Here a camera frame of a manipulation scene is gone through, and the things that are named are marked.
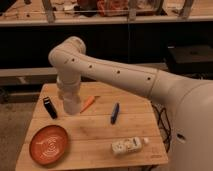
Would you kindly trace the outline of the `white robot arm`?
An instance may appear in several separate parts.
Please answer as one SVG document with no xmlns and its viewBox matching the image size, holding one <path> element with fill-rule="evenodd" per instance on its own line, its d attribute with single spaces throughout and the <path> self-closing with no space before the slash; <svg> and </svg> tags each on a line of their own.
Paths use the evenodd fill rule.
<svg viewBox="0 0 213 171">
<path fill-rule="evenodd" d="M 89 57 L 84 42 L 75 36 L 54 47 L 48 59 L 57 70 L 66 112 L 77 102 L 83 76 L 155 101 L 171 118 L 166 171 L 213 171 L 213 80 Z"/>
</svg>

